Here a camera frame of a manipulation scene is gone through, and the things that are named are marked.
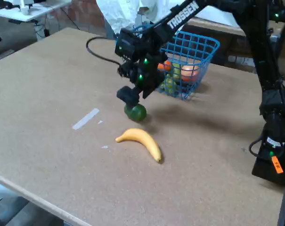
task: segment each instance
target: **table leg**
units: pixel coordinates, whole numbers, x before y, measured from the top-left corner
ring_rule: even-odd
[[[34,31],[35,31],[35,35],[37,36],[37,40],[40,41],[43,38],[45,38],[45,34],[44,34],[44,25],[41,23],[42,21],[39,21],[38,24],[39,25],[34,25]]]

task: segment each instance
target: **orange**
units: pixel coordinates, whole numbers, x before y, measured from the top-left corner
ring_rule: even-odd
[[[158,70],[160,71],[171,71],[171,62],[166,60],[164,64],[158,64]]]

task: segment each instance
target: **banana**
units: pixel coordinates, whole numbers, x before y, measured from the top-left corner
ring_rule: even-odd
[[[153,158],[157,162],[160,162],[162,158],[160,148],[156,141],[151,137],[151,135],[149,135],[144,130],[138,128],[128,129],[120,137],[115,139],[115,141],[118,143],[124,140],[134,140],[143,144],[151,153]]]

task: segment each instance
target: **table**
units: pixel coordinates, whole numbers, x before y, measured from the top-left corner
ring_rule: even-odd
[[[8,19],[14,19],[22,22],[28,22],[33,19],[39,19],[41,16],[52,12],[57,8],[62,8],[64,6],[70,5],[72,0],[48,0],[47,2],[34,4],[29,10],[29,15],[24,15],[21,13],[20,9],[0,9],[0,16]],[[41,40],[44,36],[43,24],[39,26],[34,26],[37,40]]]
[[[225,32],[230,34],[235,34],[239,36],[245,36],[244,31],[239,27],[228,26],[225,24],[219,24],[216,22],[200,19],[200,18],[192,18],[188,21],[188,25],[203,27],[210,30],[215,30],[219,32]],[[269,28],[274,29],[274,33],[272,35],[278,36],[281,33],[282,28],[284,27],[284,23],[279,22],[276,23],[274,21],[269,21]]]
[[[264,125],[257,76],[209,65],[190,100],[141,100],[139,124],[116,98],[128,79],[86,51],[92,36],[65,29],[0,60],[0,183],[74,226],[275,226],[283,189],[251,175],[246,151]],[[90,47],[121,62],[114,44]],[[154,137],[163,164],[115,142],[128,128]]]

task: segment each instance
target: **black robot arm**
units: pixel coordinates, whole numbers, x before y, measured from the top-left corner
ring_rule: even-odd
[[[285,185],[285,87],[279,73],[277,61],[270,44],[268,30],[271,12],[285,15],[284,9],[272,5],[267,0],[185,0],[181,5],[171,9],[165,18],[134,35],[132,31],[122,29],[116,43],[115,53],[125,59],[118,73],[135,84],[117,92],[117,97],[131,108],[138,104],[139,93],[143,98],[152,93],[164,80],[164,74],[157,70],[158,64],[167,60],[160,48],[167,43],[176,31],[189,19],[206,6],[214,6],[231,12],[246,34],[262,88],[260,113],[266,124],[256,142],[261,141],[259,153],[250,152],[257,157],[252,173],[261,178]],[[284,162],[284,173],[277,173],[271,157]]]

